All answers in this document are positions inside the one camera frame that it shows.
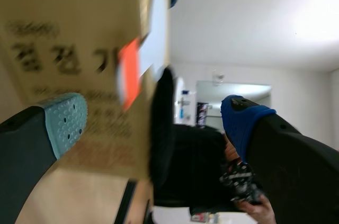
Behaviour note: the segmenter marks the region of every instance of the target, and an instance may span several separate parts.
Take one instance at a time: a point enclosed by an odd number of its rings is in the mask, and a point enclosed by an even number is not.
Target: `hand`
[[[225,156],[226,159],[231,162],[232,160],[240,158],[237,150],[235,147],[231,144],[231,142],[228,140],[226,134],[224,134],[225,141],[226,141],[226,149],[225,149]]]
[[[236,203],[236,205],[256,220],[258,224],[276,224],[270,201],[264,195],[260,195],[260,200],[262,203],[260,205],[251,205],[245,201]]]

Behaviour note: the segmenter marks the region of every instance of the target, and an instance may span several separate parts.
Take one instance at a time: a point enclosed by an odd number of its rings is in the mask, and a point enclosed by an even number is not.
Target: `cardboard box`
[[[85,133],[58,165],[148,178],[155,82],[148,70],[140,94],[124,111],[114,55],[135,38],[147,38],[151,0],[1,1],[0,54],[23,103],[65,92],[87,100]]]

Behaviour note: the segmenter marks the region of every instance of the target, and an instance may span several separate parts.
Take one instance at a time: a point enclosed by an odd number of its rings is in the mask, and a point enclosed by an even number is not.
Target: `ceiling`
[[[197,101],[209,103],[213,108],[219,109],[221,101],[228,95],[240,95],[255,102],[268,96],[271,89],[270,85],[214,84],[212,81],[198,81]]]
[[[178,0],[174,62],[339,68],[339,0]]]

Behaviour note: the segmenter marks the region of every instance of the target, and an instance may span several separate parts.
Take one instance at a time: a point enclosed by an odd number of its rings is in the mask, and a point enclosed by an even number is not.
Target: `person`
[[[220,183],[221,163],[239,159],[225,134],[214,128],[175,124],[174,135],[168,176],[163,186],[155,187],[155,205],[189,207],[190,214],[243,211],[260,224],[275,224],[267,197],[261,196],[261,205],[234,203],[231,191]]]
[[[228,140],[227,136],[225,136],[226,141],[226,149],[225,156],[229,162],[240,159],[239,154],[235,147]],[[261,204],[252,205],[246,201],[236,202],[235,205],[243,212],[246,212],[249,216],[251,216],[258,224],[276,224],[274,211],[271,206],[270,200],[264,195],[260,195]]]

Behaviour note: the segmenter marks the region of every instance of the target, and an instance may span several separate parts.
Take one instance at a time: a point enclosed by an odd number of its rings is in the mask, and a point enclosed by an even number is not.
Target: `orange tag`
[[[127,110],[140,92],[139,82],[139,39],[136,38],[119,52],[125,99],[123,108]]]

